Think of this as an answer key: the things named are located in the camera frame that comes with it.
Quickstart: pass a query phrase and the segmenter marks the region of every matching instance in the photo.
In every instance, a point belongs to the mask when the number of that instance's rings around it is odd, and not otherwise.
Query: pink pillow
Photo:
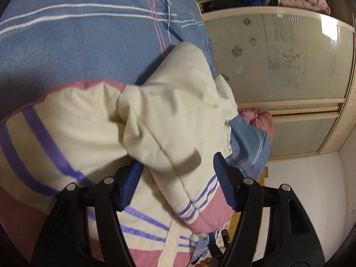
[[[238,109],[238,112],[247,123],[266,131],[268,138],[273,140],[273,119],[268,111],[252,108]]]

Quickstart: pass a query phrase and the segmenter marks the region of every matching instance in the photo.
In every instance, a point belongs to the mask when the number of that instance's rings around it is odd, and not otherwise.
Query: wooden floor
[[[264,186],[264,185],[265,185],[265,178],[266,178],[266,177],[268,177],[268,167],[265,167],[265,170],[264,170],[264,172],[262,173],[261,178],[258,180],[258,183],[259,183],[261,186]],[[236,231],[236,228],[237,228],[237,224],[239,223],[240,214],[241,214],[241,213],[234,213],[234,214],[233,214],[233,217],[232,217],[232,219],[231,219],[230,227],[229,227],[229,237],[230,237],[230,240],[232,240],[232,239],[234,238],[234,234],[235,234],[235,231]]]

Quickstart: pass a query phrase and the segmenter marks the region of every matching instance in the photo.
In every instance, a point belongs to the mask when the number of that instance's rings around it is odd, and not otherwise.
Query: frosted glass panel
[[[282,14],[205,22],[217,73],[237,103],[342,98],[351,72],[353,33],[330,21]]]
[[[317,152],[330,132],[334,118],[275,123],[271,157]]]

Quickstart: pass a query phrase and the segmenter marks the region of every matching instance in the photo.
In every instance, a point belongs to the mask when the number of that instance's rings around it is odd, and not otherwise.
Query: hand
[[[208,267],[208,263],[211,262],[211,258],[206,258],[204,261],[201,261],[199,264],[196,264],[195,267]]]

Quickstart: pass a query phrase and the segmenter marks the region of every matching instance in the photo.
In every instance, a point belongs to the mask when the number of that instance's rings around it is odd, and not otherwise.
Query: blue padding
[[[126,182],[123,184],[120,193],[119,208],[122,210],[126,208],[132,200],[138,181],[141,178],[144,165],[134,160],[130,165],[130,172]]]
[[[215,244],[215,233],[209,233],[209,244]]]
[[[231,184],[230,179],[225,171],[224,165],[218,154],[214,155],[213,165],[214,165],[214,171],[216,173],[216,176],[218,177],[218,181],[220,183],[221,189],[225,196],[226,202],[230,207],[235,209],[236,208],[235,188]]]

